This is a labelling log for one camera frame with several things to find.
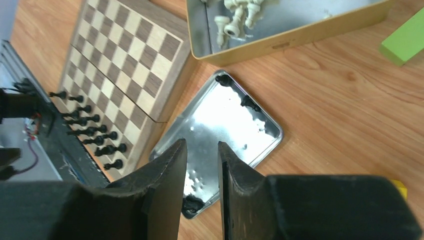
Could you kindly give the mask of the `black piece in lid corner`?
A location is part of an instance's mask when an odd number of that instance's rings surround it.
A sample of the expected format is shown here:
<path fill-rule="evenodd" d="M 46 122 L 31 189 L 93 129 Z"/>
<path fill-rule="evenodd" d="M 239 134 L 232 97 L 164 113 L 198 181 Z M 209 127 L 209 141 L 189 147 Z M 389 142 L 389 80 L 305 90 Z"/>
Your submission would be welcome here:
<path fill-rule="evenodd" d="M 231 87 L 233 83 L 233 79 L 227 74 L 217 75 L 215 81 L 223 87 Z"/>

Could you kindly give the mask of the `white bishop in tin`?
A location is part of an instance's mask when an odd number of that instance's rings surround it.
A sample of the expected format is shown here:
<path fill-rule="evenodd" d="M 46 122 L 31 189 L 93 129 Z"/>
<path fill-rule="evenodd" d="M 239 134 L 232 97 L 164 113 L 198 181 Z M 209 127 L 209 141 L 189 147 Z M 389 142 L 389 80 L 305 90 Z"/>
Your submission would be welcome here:
<path fill-rule="evenodd" d="M 245 13 L 245 10 L 243 5 L 240 5 L 235 9 L 234 15 L 232 17 L 232 21 L 224 27 L 224 33 L 226 35 L 230 37 L 235 37 L 235 38 L 239 37 L 241 33 L 241 30 L 240 30 L 241 21 L 244 16 L 244 13 Z"/>

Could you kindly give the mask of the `white chess piece in tin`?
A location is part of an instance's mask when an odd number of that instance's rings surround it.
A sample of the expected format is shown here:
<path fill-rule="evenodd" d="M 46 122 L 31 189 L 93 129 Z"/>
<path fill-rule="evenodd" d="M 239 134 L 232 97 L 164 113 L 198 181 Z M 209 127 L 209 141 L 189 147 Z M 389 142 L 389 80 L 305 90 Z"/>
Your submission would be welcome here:
<path fill-rule="evenodd" d="M 217 15 L 214 17 L 214 22 L 217 26 L 216 43 L 220 48 L 222 48 L 226 36 L 226 34 L 224 33 L 224 28 L 226 25 L 229 24 L 230 18 L 228 16 Z"/>

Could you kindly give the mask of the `black chess piece eleventh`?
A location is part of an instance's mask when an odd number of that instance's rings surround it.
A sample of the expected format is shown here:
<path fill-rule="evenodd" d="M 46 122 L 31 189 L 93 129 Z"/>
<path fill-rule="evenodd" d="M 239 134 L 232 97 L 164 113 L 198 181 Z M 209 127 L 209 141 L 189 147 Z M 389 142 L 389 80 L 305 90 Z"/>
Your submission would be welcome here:
<path fill-rule="evenodd" d="M 84 96 L 82 95 L 78 95 L 78 96 L 70 96 L 68 98 L 70 101 L 76 101 L 78 103 L 83 103 L 84 102 Z"/>

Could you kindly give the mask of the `green toy block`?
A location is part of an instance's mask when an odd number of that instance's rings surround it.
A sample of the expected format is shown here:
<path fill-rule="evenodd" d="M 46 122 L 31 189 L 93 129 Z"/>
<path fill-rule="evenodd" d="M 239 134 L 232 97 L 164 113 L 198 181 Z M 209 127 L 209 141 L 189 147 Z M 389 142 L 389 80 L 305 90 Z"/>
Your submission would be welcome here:
<path fill-rule="evenodd" d="M 419 10 L 379 46 L 379 52 L 390 62 L 403 66 L 424 49 L 424 10 Z"/>

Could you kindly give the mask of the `silver tin lid black pieces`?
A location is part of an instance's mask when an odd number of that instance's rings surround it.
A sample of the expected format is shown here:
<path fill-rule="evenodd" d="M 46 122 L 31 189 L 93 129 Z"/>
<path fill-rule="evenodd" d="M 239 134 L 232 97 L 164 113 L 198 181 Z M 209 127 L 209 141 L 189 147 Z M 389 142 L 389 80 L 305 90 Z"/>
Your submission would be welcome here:
<path fill-rule="evenodd" d="M 215 81 L 229 75 L 231 87 Z M 250 96 L 261 108 L 241 106 Z M 219 200 L 218 143 L 225 142 L 250 167 L 256 167 L 283 140 L 281 125 L 227 71 L 215 71 L 152 149 L 161 155 L 176 140 L 187 142 L 182 214 L 193 219 Z"/>

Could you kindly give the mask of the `gold tin with white pieces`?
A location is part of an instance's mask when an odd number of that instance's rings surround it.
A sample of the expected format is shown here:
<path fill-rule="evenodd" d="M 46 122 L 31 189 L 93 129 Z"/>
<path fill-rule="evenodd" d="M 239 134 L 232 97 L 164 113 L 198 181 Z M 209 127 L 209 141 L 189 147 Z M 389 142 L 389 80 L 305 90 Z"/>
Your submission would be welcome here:
<path fill-rule="evenodd" d="M 249 3 L 261 6 L 253 29 L 245 26 Z M 392 5 L 391 0 L 188 0 L 191 52 L 224 67 L 375 25 Z M 230 23 L 238 6 L 244 7 L 240 35 L 226 34 L 220 48 L 214 18 L 227 16 Z"/>

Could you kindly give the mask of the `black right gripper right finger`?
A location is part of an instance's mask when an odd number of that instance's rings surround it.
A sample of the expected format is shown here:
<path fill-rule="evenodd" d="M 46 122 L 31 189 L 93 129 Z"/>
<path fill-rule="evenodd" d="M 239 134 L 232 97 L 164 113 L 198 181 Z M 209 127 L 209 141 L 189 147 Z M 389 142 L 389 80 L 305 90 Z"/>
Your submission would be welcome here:
<path fill-rule="evenodd" d="M 218 143 L 225 240 L 329 240 L 323 175 L 264 176 Z"/>

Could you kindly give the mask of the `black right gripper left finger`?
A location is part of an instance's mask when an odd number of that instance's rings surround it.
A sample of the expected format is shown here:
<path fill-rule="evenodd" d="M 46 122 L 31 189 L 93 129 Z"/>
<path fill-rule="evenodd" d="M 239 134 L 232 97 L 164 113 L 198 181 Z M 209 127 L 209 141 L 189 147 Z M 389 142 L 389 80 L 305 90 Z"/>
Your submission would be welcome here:
<path fill-rule="evenodd" d="M 180 138 L 153 161 L 106 186 L 119 194 L 108 210 L 112 240 L 175 240 L 187 169 L 187 141 Z"/>

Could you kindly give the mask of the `wooden chess board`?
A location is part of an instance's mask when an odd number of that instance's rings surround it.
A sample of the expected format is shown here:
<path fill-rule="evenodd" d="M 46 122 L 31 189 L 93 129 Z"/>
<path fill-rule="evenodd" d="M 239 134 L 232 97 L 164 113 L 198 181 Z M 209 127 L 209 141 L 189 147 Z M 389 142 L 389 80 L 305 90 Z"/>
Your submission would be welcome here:
<path fill-rule="evenodd" d="M 71 130 L 107 126 L 116 140 L 85 149 L 108 180 L 118 180 L 144 165 L 172 115 L 196 61 L 184 19 L 148 0 L 86 0 L 68 49 L 56 99 Z M 78 103 L 69 97 L 84 96 Z M 91 113 L 77 111 L 90 105 Z M 86 121 L 95 114 L 99 122 Z M 127 151 L 95 156 L 97 147 Z M 115 160 L 123 168 L 104 170 Z"/>

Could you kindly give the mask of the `yellow toy block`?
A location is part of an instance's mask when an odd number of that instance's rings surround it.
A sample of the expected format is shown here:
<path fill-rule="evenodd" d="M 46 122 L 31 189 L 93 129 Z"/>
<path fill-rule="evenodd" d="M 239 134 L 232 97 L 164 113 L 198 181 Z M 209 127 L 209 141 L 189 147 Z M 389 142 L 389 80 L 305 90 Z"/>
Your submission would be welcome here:
<path fill-rule="evenodd" d="M 408 189 L 406 186 L 399 180 L 391 179 L 390 181 L 395 185 L 402 197 L 406 200 L 408 197 Z"/>

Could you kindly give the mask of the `black pawn in lid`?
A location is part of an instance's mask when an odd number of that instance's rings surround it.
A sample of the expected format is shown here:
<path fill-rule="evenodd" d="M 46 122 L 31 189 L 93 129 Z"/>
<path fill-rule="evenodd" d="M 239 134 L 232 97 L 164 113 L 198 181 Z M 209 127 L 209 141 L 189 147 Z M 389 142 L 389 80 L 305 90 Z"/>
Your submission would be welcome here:
<path fill-rule="evenodd" d="M 249 95 L 245 95 L 240 102 L 242 107 L 251 108 L 255 112 L 261 112 L 261 108 L 252 100 Z"/>

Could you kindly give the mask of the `black chess piece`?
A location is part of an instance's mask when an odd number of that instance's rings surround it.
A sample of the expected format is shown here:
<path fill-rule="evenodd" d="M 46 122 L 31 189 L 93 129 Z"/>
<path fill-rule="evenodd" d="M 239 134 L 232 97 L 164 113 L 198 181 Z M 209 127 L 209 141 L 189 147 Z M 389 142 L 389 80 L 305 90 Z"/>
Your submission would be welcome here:
<path fill-rule="evenodd" d="M 115 146 L 113 146 L 113 145 L 106 145 L 103 148 L 97 147 L 96 150 L 95 150 L 95 152 L 94 152 L 94 155 L 96 157 L 100 157 L 100 156 L 103 156 L 103 155 L 112 155 L 115 152 L 116 152 L 116 147 Z"/>
<path fill-rule="evenodd" d="M 120 170 L 120 169 L 122 169 L 123 168 L 123 166 L 124 166 L 124 163 L 123 163 L 123 161 L 121 160 L 121 159 L 116 159 L 114 162 L 112 162 L 112 163 L 105 163 L 104 165 L 103 165 L 103 169 L 104 170 L 106 170 L 106 171 L 108 171 L 108 170 L 110 170 L 110 169 L 117 169 L 117 170 Z"/>
<path fill-rule="evenodd" d="M 86 121 L 92 121 L 92 122 L 98 123 L 100 121 L 100 115 L 99 114 L 95 114 L 93 116 L 87 116 L 84 119 Z"/>
<path fill-rule="evenodd" d="M 69 136 L 80 136 L 85 135 L 88 137 L 92 137 L 97 132 L 95 127 L 88 127 L 86 129 L 77 129 L 68 131 L 66 134 Z"/>
<path fill-rule="evenodd" d="M 65 100 L 68 94 L 66 91 L 60 91 L 60 92 L 49 92 L 48 95 L 51 98 L 55 97 L 55 98 Z"/>
<path fill-rule="evenodd" d="M 77 111 L 82 111 L 82 112 L 85 112 L 85 113 L 91 113 L 92 112 L 92 107 L 90 106 L 90 105 L 86 105 L 86 106 L 84 106 L 84 107 L 82 107 L 82 106 L 78 106 L 77 108 L 76 108 L 76 110 Z"/>
<path fill-rule="evenodd" d="M 85 139 L 82 141 L 84 145 L 95 144 L 97 146 L 101 146 L 104 144 L 105 138 L 102 135 L 98 135 L 93 139 Z"/>

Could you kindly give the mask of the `black pawn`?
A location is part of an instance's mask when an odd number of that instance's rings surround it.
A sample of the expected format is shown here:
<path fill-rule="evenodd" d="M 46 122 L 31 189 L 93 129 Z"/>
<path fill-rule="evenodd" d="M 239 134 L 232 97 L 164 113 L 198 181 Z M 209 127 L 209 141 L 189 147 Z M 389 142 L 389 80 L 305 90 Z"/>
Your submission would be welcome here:
<path fill-rule="evenodd" d="M 125 153 L 127 151 L 127 145 L 125 143 L 120 143 L 118 146 L 111 146 L 111 151 Z"/>
<path fill-rule="evenodd" d="M 96 132 L 106 133 L 108 131 L 108 127 L 102 124 L 101 126 L 90 126 L 87 128 L 87 130 L 89 130 L 93 134 Z"/>
<path fill-rule="evenodd" d="M 104 139 L 116 140 L 118 138 L 118 133 L 116 131 L 111 131 L 107 134 L 103 134 Z"/>
<path fill-rule="evenodd" d="M 249 95 L 245 95 L 240 102 L 242 107 L 251 108 L 255 112 L 261 112 L 261 108 L 252 100 Z"/>

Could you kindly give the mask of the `white pawn in tin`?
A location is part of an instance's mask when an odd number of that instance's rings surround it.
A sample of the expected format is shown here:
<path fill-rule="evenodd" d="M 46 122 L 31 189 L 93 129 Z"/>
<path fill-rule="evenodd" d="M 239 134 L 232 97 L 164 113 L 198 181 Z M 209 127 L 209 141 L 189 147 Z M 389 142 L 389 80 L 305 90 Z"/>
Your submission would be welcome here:
<path fill-rule="evenodd" d="M 247 17 L 245 19 L 244 25 L 249 29 L 253 29 L 256 15 L 260 12 L 261 5 L 259 3 L 254 3 L 254 2 L 248 3 L 246 5 L 246 9 L 247 9 Z"/>

